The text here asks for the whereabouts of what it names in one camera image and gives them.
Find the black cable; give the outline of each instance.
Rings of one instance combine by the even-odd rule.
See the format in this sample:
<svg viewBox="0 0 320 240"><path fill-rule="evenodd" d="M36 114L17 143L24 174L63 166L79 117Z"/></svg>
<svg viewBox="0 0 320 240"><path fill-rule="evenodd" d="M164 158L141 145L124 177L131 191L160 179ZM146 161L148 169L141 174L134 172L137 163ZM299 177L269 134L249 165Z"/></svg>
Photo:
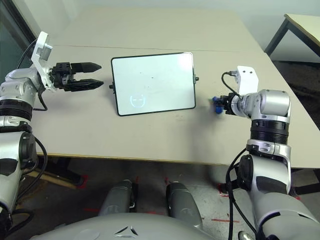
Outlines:
<svg viewBox="0 0 320 240"><path fill-rule="evenodd" d="M236 161L238 160L238 158L246 151L246 149L244 148L235 158L234 160L231 162L230 166L228 167L228 170L226 171L225 174L225 184L226 184L226 190L228 192L229 195L229 208L230 208L230 222L229 222L229 234L228 234L228 240L232 240L232 236L233 236L233 231L234 231L234 207L233 207L233 199L234 199L234 193L233 193L233 189L232 189L232 183L231 183L231 179L230 179L230 172L233 169Z"/></svg>
<svg viewBox="0 0 320 240"><path fill-rule="evenodd" d="M244 215L244 213L241 211L240 207L238 206L238 204L236 203L236 199L233 198L232 200L233 205L235 206L235 208L238 210L239 214L241 215L241 217L243 218L243 220L245 221L245 223L249 226L249 228L252 230L252 232L254 232L254 234L257 234L257 231L255 229L254 226L252 226L252 224L249 222L249 220L246 218L246 216Z"/></svg>
<svg viewBox="0 0 320 240"><path fill-rule="evenodd" d="M42 152L43 152L43 156L44 156L44 160L43 160L43 165L41 168L41 171L39 172L39 174L35 177L35 179L22 191L18 194L16 200L21 199L21 197L27 192L29 191L30 188L32 188L33 185L35 185L35 183L40 179L40 177L42 176L42 174L44 174L44 171L47 167L48 164L48 154L47 151L45 149L45 146L39 141L38 138L34 137L36 143L40 146Z"/></svg>
<svg viewBox="0 0 320 240"><path fill-rule="evenodd" d="M29 216L27 217L26 220L23 220L22 222L18 223L17 225L15 225L14 227L12 227L5 235L5 237L8 237L9 235L13 234L14 232L18 231L19 229L21 229L22 227L24 227L25 225L27 225L29 222L31 222L31 220L34 218L34 213L30 210L27 209L16 209L12 212L12 215L17 215L17 214L28 214Z"/></svg>
<svg viewBox="0 0 320 240"><path fill-rule="evenodd" d="M228 84L226 84L225 79L224 79L225 75L232 76L230 71L226 71L226 72L222 73L222 76L221 76L222 83L223 83L229 90L231 90L231 92L233 92L235 95L237 95L238 97L240 97L240 95L239 95L235 90L233 90L232 87L230 87Z"/></svg>
<svg viewBox="0 0 320 240"><path fill-rule="evenodd" d="M19 61L18 61L18 64L16 65L16 68L15 69L19 69L20 68L20 65L22 64L23 60L25 59L26 55L28 54L28 52L30 51L30 49L36 45L36 42L37 42L37 38L32 42L30 43L30 45L26 48L26 50L23 52L22 56L20 57Z"/></svg>
<svg viewBox="0 0 320 240"><path fill-rule="evenodd" d="M45 104L45 101L44 99L42 98L42 93L45 91L46 89L41 86L39 89L38 89L38 98L39 98L39 101L40 103L42 104L43 108L34 108L33 110L34 111L47 111L48 110L48 107L47 105Z"/></svg>
<svg viewBox="0 0 320 240"><path fill-rule="evenodd" d="M26 175L26 174L33 172L38 167L38 164L39 164L39 160L38 160L38 158L36 158L33 167L31 169L29 169L28 171L24 171L22 173L22 175Z"/></svg>

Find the white screen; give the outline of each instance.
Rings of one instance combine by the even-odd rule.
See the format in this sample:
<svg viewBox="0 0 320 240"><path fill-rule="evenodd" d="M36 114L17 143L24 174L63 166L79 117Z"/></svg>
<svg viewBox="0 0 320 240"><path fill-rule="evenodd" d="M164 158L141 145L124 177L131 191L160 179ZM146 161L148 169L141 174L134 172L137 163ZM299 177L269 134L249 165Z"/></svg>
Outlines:
<svg viewBox="0 0 320 240"><path fill-rule="evenodd" d="M196 106L191 52L111 60L120 116Z"/></svg>

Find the desk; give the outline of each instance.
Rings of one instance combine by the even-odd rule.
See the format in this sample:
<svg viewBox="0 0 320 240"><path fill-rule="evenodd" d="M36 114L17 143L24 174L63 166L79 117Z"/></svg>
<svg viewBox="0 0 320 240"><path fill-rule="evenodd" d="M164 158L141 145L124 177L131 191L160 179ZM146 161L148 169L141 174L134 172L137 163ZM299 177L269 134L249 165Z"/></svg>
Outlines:
<svg viewBox="0 0 320 240"><path fill-rule="evenodd" d="M235 13L179 8L88 9L52 43L176 52L262 51Z"/></svg>
<svg viewBox="0 0 320 240"><path fill-rule="evenodd" d="M259 89L287 91L292 101L288 144L293 167L319 168L320 132L290 87L263 52L192 51L196 108L133 116L118 116L110 60L113 57L172 53L172 50L55 46L48 63L94 62L102 69L77 74L76 79L104 81L84 92L44 92L47 112L33 112L33 133L51 156L137 159L229 165L250 137L251 121L213 113L209 99L226 95L221 74L237 65L251 66ZM235 87L233 78L226 81Z"/></svg>
<svg viewBox="0 0 320 240"><path fill-rule="evenodd" d="M284 17L282 25L264 52L270 56L287 31L290 30L320 56L320 16L285 14Z"/></svg>

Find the black table leg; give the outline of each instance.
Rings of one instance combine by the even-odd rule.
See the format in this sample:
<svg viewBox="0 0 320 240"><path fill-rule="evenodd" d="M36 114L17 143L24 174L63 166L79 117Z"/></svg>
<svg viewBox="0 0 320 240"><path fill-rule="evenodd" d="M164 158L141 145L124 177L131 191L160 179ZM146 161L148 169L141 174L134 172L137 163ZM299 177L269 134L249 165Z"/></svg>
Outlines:
<svg viewBox="0 0 320 240"><path fill-rule="evenodd" d="M278 31L275 33L275 35L273 36L273 38L270 41L270 43L268 44L268 46L265 48L264 52L268 56L270 56L273 53L273 51L278 46L278 44L280 43L280 41L282 40L284 35L287 33L288 23L289 23L289 21L287 19L284 19L284 21L281 24L281 26L279 27Z"/></svg>
<svg viewBox="0 0 320 240"><path fill-rule="evenodd" d="M293 25L291 22L287 24L287 28L296 35L305 45L307 45L315 54L320 57L320 46L312 41L305 33Z"/></svg>
<svg viewBox="0 0 320 240"><path fill-rule="evenodd" d="M303 195L303 194L312 194L312 193L320 192L320 169L314 169L313 172L315 176L318 178L319 182L306 185L306 186L296 186L294 188L296 194Z"/></svg>
<svg viewBox="0 0 320 240"><path fill-rule="evenodd" d="M81 186L85 182L85 178L73 171L68 170L70 163L70 157L59 157L56 163L49 161L47 163L45 172L48 175L63 179L66 182L69 182L76 186ZM38 168L41 169L43 166L43 160L39 161Z"/></svg>

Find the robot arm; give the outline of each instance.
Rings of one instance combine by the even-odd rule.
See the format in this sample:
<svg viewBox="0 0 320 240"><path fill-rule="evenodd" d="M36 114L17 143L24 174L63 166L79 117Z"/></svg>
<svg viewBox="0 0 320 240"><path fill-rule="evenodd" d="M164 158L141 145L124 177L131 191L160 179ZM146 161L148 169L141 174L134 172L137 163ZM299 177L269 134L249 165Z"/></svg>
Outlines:
<svg viewBox="0 0 320 240"><path fill-rule="evenodd" d="M246 143L249 154L240 159L237 183L250 196L257 229L256 239L319 239L319 222L302 202L289 195L289 95L285 91L269 89L256 92L258 78L250 67L240 66L230 75L236 78L238 90L244 95L232 92L228 96L215 97L214 102L226 114L251 119L250 139Z"/></svg>
<svg viewBox="0 0 320 240"><path fill-rule="evenodd" d="M49 68L47 59L51 49L48 35L41 32L31 57L35 67L13 70L0 85L0 239L12 226L11 213L24 170L38 162L31 128L37 94L40 98L44 90L85 91L103 84L94 79L74 79L76 73L100 69L95 63L60 62Z"/></svg>

